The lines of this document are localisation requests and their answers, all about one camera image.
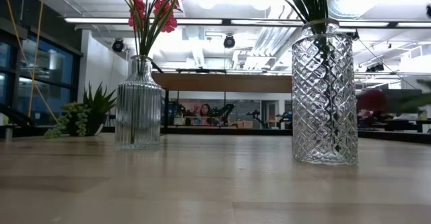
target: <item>ceiling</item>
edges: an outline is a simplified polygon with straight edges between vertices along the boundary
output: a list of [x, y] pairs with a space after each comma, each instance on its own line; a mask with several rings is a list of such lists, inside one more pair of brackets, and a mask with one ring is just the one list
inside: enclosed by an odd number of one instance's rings
[[[122, 0], [45, 1], [65, 17], [129, 16]], [[339, 19], [424, 21], [429, 20], [425, 13], [428, 3], [431, 0], [329, 0], [329, 7], [331, 16]], [[180, 6], [184, 12], [176, 14], [177, 18], [296, 18], [283, 0], [184, 0]], [[179, 26], [174, 32], [161, 34], [157, 39], [152, 54], [162, 68], [193, 68], [197, 66], [197, 57], [202, 57], [200, 60], [207, 68], [233, 67], [238, 55], [238, 61], [242, 59], [242, 63], [248, 56], [263, 55], [266, 62], [253, 57], [253, 61], [248, 60], [247, 69], [290, 70], [290, 52], [283, 45], [293, 40], [295, 28], [200, 26], [199, 41], [189, 40], [185, 28]], [[121, 37], [129, 48], [134, 48], [133, 33], [128, 26], [97, 25], [91, 29], [93, 35], [106, 44]], [[377, 62], [375, 56], [383, 59], [389, 67], [399, 68], [402, 54], [431, 43], [431, 30], [360, 29], [358, 32], [361, 41], [354, 42], [354, 62], [359, 72]], [[226, 34], [234, 35], [234, 48], [224, 48]], [[262, 38], [269, 38], [266, 44], [259, 44]]]

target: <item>person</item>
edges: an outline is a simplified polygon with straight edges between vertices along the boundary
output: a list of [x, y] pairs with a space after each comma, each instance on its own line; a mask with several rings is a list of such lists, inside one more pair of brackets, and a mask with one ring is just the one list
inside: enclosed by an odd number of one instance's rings
[[200, 125], [211, 125], [211, 107], [209, 106], [209, 104], [203, 104], [201, 106], [201, 110], [199, 111], [199, 115], [200, 117], [204, 117], [204, 118], [200, 118], [198, 119], [200, 122]]

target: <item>diamond-patterned glass vase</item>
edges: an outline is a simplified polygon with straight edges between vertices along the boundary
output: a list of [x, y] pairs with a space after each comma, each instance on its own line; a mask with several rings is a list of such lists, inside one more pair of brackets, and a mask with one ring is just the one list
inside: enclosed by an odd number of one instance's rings
[[293, 155], [329, 165], [358, 162], [352, 39], [331, 19], [304, 25], [293, 45]]
[[117, 149], [154, 149], [160, 145], [164, 90], [151, 76], [151, 59], [134, 56], [132, 74], [118, 86], [115, 145]]

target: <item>white ceiling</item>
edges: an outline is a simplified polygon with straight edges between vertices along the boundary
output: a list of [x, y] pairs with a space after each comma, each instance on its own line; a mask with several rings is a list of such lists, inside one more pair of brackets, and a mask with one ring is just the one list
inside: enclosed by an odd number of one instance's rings
[[[47, 5], [58, 11], [61, 15], [76, 17], [127, 17], [127, 6], [121, 0], [45, 0]], [[282, 0], [184, 0], [180, 5], [184, 13], [176, 17], [218, 17], [218, 18], [266, 18], [271, 10], [287, 5]], [[359, 20], [429, 20], [425, 16], [425, 6], [431, 0], [349, 0], [344, 5], [349, 9], [357, 9], [357, 6], [368, 6]], [[261, 10], [256, 7], [268, 7]], [[154, 60], [161, 65], [172, 62], [186, 62], [187, 58], [193, 58], [192, 47], [196, 42], [183, 40], [182, 28], [170, 34], [161, 35], [154, 45]], [[207, 32], [231, 33], [236, 40], [236, 47], [224, 49], [223, 38], [212, 38], [211, 41], [200, 41], [205, 58], [232, 58], [235, 50], [253, 47], [261, 34], [260, 27], [203, 27]], [[387, 55], [386, 62], [396, 65], [399, 62], [399, 52], [396, 48], [412, 47], [418, 42], [431, 41], [429, 30], [359, 30], [363, 43], [376, 55]], [[93, 35], [112, 42], [115, 37], [124, 37], [125, 42], [133, 47], [130, 28], [127, 26], [98, 26]], [[354, 60], [359, 65], [374, 58], [374, 55], [366, 49], [362, 43], [354, 43]]]

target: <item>clear glass vase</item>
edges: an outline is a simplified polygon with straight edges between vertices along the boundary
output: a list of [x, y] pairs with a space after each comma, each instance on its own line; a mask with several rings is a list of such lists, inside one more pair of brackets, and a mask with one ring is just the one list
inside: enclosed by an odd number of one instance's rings
[[338, 22], [304, 25], [293, 45], [293, 155], [330, 165], [358, 162], [352, 39]]
[[160, 144], [164, 90], [151, 76], [151, 59], [134, 56], [132, 74], [117, 89], [117, 149], [154, 149]]

